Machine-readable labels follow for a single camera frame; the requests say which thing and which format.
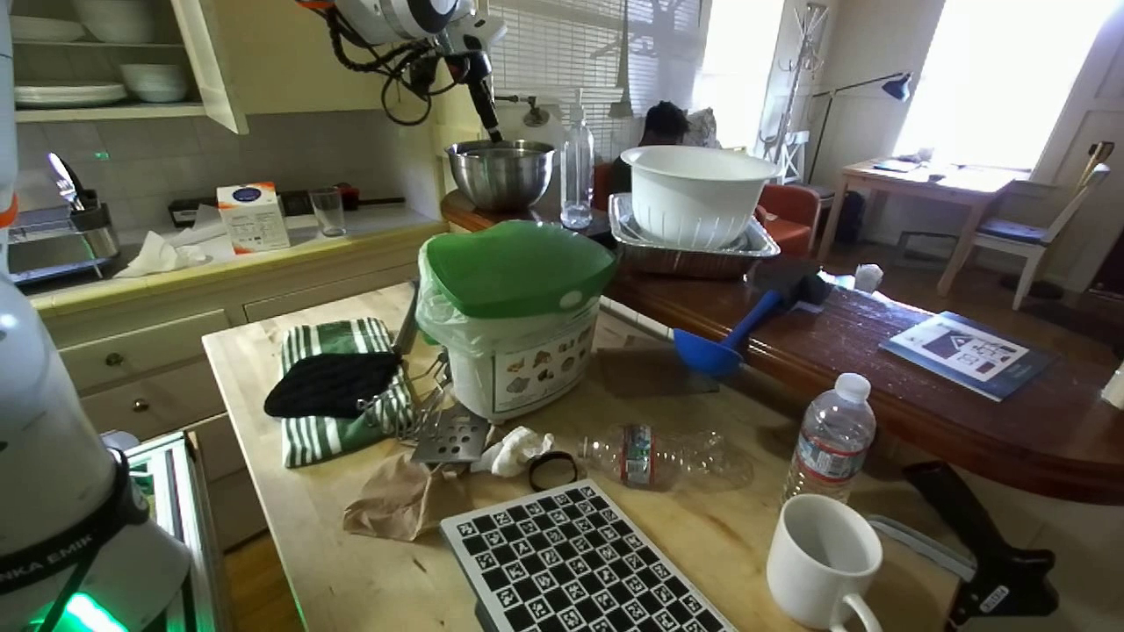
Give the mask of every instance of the mug handle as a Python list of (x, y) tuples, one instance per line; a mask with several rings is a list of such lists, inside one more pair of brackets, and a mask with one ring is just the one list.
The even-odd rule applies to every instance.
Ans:
[[(843, 603), (851, 606), (851, 610), (859, 615), (862, 626), (867, 629), (867, 632), (882, 632), (881, 624), (878, 623), (874, 613), (870, 611), (870, 606), (867, 605), (867, 602), (862, 601), (862, 597), (854, 593), (843, 595)], [(842, 623), (836, 623), (832, 625), (832, 632), (846, 632), (846, 628), (843, 628)]]

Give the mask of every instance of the checkerboard calibration board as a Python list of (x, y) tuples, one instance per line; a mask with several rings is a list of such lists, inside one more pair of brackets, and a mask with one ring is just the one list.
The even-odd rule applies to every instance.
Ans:
[(441, 530), (486, 629), (734, 630), (591, 481), (448, 517)]

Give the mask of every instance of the cabinet drawer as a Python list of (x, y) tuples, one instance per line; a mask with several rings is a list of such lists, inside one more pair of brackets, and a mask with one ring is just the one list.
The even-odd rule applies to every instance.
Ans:
[(203, 354), (199, 338), (229, 326), (221, 309), (58, 350), (80, 391)]
[(223, 412), (206, 361), (138, 379), (82, 398), (98, 432), (119, 430), (146, 441)]
[(230, 417), (219, 415), (192, 426), (191, 431), (196, 434), (196, 444), (199, 446), (203, 473), (208, 481), (246, 469), (246, 461), (242, 457), (242, 448), (238, 446), (238, 437), (234, 434)]
[(230, 549), (268, 529), (248, 471), (239, 470), (208, 482), (207, 496), (219, 549)]
[(397, 268), (369, 272), (342, 281), (324, 283), (315, 288), (299, 290), (287, 295), (275, 296), (265, 300), (247, 303), (245, 305), (246, 318), (253, 323), (264, 318), (272, 318), (290, 312), (297, 312), (316, 305), (323, 305), (341, 298), (347, 298), (357, 294), (369, 292), (387, 286), (401, 283), (417, 276), (417, 263), (408, 263)]

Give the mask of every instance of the person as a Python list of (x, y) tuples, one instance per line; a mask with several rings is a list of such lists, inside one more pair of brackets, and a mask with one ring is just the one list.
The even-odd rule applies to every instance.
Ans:
[[(641, 147), (649, 145), (679, 145), (687, 134), (687, 115), (671, 101), (660, 101), (647, 110), (644, 116), (644, 135), (640, 138)], [(609, 178), (609, 193), (627, 193), (632, 191), (632, 166), (617, 157), (613, 163)]]

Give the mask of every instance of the green striped towel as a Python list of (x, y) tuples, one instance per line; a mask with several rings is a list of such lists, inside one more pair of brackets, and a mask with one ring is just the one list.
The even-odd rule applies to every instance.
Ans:
[[(390, 351), (390, 332), (375, 318), (301, 325), (289, 331), (281, 343), (281, 374), (309, 355)], [(327, 461), (395, 436), (398, 424), (413, 424), (414, 403), (406, 380), (406, 370), (399, 367), (386, 395), (355, 419), (282, 417), (284, 467), (299, 468)]]

